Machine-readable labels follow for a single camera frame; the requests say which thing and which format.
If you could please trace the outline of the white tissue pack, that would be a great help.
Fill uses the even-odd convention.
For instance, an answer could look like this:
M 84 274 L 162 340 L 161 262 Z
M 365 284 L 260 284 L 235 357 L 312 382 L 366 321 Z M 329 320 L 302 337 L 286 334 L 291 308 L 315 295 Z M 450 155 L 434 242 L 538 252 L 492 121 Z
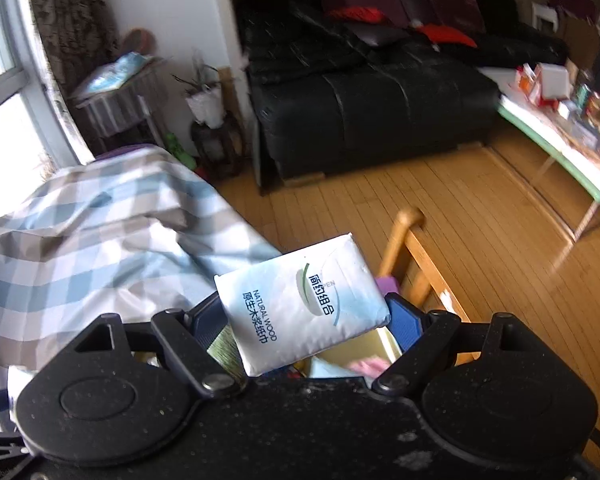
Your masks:
M 391 320 L 350 233 L 214 281 L 250 377 L 315 356 Z

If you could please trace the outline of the wooden chair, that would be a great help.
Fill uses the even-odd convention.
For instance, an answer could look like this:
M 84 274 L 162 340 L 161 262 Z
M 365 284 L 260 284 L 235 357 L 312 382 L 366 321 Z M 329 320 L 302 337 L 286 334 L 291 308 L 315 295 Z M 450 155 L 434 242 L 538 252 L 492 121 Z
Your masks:
M 467 323 L 468 314 L 434 258 L 426 251 L 424 224 L 424 214 L 419 209 L 406 207 L 399 210 L 393 221 L 376 283 L 384 296 L 388 292 L 397 292 L 426 314 L 445 310 Z M 380 328 L 377 333 L 388 361 L 396 362 L 404 352 L 387 326 Z

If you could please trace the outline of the plaid checkered blanket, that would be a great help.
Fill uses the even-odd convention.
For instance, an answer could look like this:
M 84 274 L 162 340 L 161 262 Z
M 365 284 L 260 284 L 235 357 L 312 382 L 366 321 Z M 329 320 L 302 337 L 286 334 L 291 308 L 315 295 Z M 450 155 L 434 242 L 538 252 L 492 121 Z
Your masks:
M 62 170 L 0 218 L 0 389 L 104 313 L 189 310 L 217 276 L 277 256 L 219 192 L 161 148 Z

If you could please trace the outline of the white potted plant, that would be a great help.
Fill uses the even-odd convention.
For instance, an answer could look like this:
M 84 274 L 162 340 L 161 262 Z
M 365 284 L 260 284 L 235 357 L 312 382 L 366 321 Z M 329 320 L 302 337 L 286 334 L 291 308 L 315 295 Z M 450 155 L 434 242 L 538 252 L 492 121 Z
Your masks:
M 192 76 L 189 79 L 173 74 L 172 78 L 184 86 L 185 101 L 196 123 L 209 129 L 224 124 L 225 107 L 220 71 L 204 62 L 197 49 L 192 54 Z

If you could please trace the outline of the grey side table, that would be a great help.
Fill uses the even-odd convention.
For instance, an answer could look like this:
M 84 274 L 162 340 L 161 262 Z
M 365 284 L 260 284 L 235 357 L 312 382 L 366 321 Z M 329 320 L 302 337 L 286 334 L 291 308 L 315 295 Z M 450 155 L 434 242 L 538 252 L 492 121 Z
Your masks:
M 161 69 L 166 61 L 129 52 L 96 68 L 72 92 L 102 154 L 132 144 L 164 145 L 161 110 L 168 100 Z

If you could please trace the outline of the green coffee table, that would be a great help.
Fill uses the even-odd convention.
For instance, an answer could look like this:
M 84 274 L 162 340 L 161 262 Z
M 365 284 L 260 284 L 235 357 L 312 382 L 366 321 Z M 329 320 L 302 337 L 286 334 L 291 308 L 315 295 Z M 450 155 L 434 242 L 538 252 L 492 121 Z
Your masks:
M 574 125 L 552 110 L 541 110 L 532 105 L 521 90 L 515 87 L 515 72 L 506 68 L 485 67 L 480 70 L 492 79 L 500 89 L 498 104 L 500 115 L 533 141 L 545 154 L 546 159 L 532 179 L 526 181 L 534 197 L 548 209 L 548 213 L 576 242 L 592 231 L 592 221 L 600 209 L 600 155 L 590 150 L 574 136 Z M 562 218 L 538 190 L 538 182 L 551 166 L 561 166 L 591 197 L 591 205 L 582 220 L 574 228 Z

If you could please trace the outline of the black leather sofa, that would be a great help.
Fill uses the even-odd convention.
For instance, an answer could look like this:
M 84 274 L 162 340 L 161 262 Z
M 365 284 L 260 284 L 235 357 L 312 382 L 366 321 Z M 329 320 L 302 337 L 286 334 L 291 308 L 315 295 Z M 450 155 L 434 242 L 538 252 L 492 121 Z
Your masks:
M 481 140 L 498 87 L 480 72 L 564 64 L 516 0 L 235 0 L 258 132 L 257 181 L 331 174 Z M 432 44 L 454 27 L 477 47 Z

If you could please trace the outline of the white box on table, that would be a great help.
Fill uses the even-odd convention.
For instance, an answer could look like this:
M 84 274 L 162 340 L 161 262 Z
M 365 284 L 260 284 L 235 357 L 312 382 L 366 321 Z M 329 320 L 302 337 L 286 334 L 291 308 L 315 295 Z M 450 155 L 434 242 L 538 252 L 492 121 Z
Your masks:
M 535 81 L 540 85 L 543 100 L 563 100 L 570 96 L 571 82 L 566 66 L 539 63 L 535 67 Z

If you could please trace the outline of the red cushion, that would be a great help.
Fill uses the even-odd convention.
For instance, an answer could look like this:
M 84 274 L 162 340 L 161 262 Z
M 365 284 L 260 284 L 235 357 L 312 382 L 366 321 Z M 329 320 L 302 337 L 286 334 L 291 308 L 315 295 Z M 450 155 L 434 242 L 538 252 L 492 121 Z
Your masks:
M 437 46 L 440 46 L 440 44 L 455 44 L 456 46 L 474 49 L 477 47 L 475 40 L 451 26 L 426 24 L 416 27 L 415 30 L 426 36 L 432 44 Z

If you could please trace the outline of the patterned curtain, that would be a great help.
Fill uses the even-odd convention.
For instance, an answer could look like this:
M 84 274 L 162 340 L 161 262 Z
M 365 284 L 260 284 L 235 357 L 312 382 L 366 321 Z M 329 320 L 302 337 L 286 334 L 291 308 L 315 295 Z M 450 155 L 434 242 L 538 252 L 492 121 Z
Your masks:
M 64 96 L 117 53 L 104 0 L 30 0 L 50 70 Z

